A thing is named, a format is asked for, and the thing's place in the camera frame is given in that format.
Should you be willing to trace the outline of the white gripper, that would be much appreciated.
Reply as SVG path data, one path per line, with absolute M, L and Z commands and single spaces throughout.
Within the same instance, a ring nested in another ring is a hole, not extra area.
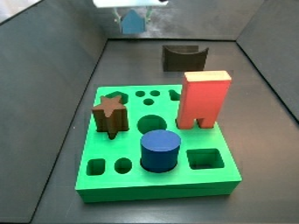
M 150 22 L 152 6 L 165 6 L 168 0 L 92 0 L 98 8 L 113 8 L 114 22 L 120 24 L 121 16 L 117 12 L 117 7 L 145 7 L 145 22 Z

